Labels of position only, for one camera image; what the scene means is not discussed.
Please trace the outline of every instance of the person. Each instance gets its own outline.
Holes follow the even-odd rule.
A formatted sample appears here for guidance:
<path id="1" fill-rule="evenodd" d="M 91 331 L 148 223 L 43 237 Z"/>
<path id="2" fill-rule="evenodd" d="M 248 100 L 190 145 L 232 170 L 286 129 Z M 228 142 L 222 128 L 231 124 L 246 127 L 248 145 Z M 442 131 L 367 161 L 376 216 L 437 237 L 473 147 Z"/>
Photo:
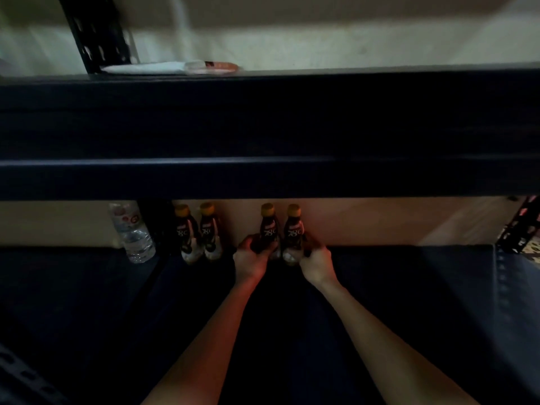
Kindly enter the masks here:
<path id="1" fill-rule="evenodd" d="M 388 405 L 477 404 L 454 381 L 368 312 L 338 281 L 330 251 L 307 234 L 304 277 L 334 308 Z M 277 244 L 260 254 L 247 237 L 234 254 L 236 282 L 206 326 L 143 405 L 215 405 L 219 401 L 242 313 Z"/>

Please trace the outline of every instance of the person's right arm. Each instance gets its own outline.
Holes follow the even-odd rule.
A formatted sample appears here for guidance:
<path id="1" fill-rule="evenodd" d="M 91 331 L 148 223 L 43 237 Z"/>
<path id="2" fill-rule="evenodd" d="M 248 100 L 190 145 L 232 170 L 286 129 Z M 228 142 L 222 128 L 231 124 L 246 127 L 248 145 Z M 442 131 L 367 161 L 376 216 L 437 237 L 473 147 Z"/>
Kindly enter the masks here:
<path id="1" fill-rule="evenodd" d="M 330 251 L 315 242 L 300 261 L 304 277 L 339 315 L 388 405 L 477 404 L 454 381 L 394 334 L 339 283 Z"/>

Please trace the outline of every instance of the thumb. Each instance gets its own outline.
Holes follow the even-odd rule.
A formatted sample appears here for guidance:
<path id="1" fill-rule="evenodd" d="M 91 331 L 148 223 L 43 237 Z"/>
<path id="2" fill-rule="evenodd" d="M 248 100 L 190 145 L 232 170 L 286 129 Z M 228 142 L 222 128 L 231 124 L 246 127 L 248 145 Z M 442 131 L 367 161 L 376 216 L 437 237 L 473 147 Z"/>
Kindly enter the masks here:
<path id="1" fill-rule="evenodd" d="M 259 253 L 260 256 L 263 256 L 263 257 L 270 257 L 270 255 L 278 248 L 278 242 L 277 241 L 274 241 L 272 243 L 270 243 L 270 245 L 264 249 L 263 251 L 261 251 Z"/>

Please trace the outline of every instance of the yellow bottle cap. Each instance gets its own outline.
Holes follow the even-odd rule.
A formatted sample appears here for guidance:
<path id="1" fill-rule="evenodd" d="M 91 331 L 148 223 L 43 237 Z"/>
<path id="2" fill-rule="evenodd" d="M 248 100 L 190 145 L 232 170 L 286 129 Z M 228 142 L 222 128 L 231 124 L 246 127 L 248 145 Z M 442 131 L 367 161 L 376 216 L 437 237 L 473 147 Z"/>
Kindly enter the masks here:
<path id="1" fill-rule="evenodd" d="M 188 217 L 190 215 L 190 207 L 187 204 L 178 204 L 174 206 L 174 214 L 178 217 Z"/>
<path id="2" fill-rule="evenodd" d="M 287 215 L 289 217 L 300 217 L 301 213 L 302 211 L 298 204 L 289 204 L 289 207 L 287 207 Z"/>
<path id="3" fill-rule="evenodd" d="M 211 216 L 214 214 L 215 211 L 215 207 L 212 202 L 204 202 L 203 204 L 201 204 L 200 209 L 203 216 Z"/>
<path id="4" fill-rule="evenodd" d="M 261 206 L 261 216 L 271 217 L 275 214 L 274 205 L 271 203 L 265 203 Z"/>

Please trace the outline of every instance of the coffee bottle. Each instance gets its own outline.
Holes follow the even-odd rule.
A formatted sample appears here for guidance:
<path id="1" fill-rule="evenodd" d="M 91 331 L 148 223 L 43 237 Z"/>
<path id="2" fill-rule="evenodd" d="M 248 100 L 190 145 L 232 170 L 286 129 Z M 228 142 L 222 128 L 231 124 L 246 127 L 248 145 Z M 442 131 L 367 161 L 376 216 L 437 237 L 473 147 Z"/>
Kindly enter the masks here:
<path id="1" fill-rule="evenodd" d="M 294 266 L 303 257 L 302 237 L 304 227 L 300 218 L 301 209 L 298 204 L 289 204 L 287 208 L 287 221 L 283 228 L 283 260 Z"/>
<path id="2" fill-rule="evenodd" d="M 204 254 L 210 261 L 215 261 L 223 254 L 219 217 L 216 215 L 214 204 L 211 202 L 201 204 L 200 209 L 202 214 L 201 232 Z"/>
<path id="3" fill-rule="evenodd" d="M 194 264 L 204 253 L 197 221 L 191 215 L 187 204 L 175 206 L 174 214 L 176 215 L 178 248 L 184 261 L 188 264 Z"/>
<path id="4" fill-rule="evenodd" d="M 275 216 L 274 205 L 265 203 L 261 206 L 261 228 L 260 228 L 260 245 L 259 251 L 266 249 L 272 242 L 278 242 L 277 249 L 270 255 L 270 260 L 275 260 L 281 257 L 281 246 L 279 238 L 279 221 Z"/>

